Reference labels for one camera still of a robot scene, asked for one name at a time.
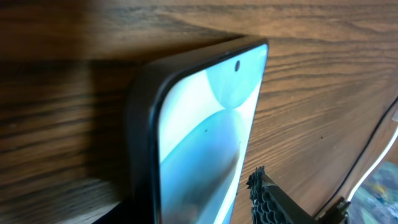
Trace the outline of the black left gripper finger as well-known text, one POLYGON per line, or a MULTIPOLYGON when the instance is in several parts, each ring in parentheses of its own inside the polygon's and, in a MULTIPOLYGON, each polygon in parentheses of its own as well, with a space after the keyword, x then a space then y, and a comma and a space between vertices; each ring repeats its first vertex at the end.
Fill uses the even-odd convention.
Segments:
POLYGON ((265 173, 263 166, 256 168, 246 184, 253 224, 317 224, 265 173))

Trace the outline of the Samsung Galaxy smartphone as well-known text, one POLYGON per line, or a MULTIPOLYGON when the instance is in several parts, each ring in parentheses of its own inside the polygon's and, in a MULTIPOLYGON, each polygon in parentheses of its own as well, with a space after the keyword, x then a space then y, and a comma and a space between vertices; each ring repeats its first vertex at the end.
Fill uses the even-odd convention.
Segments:
POLYGON ((247 36, 153 61, 129 88, 134 223, 229 223, 269 45, 247 36))

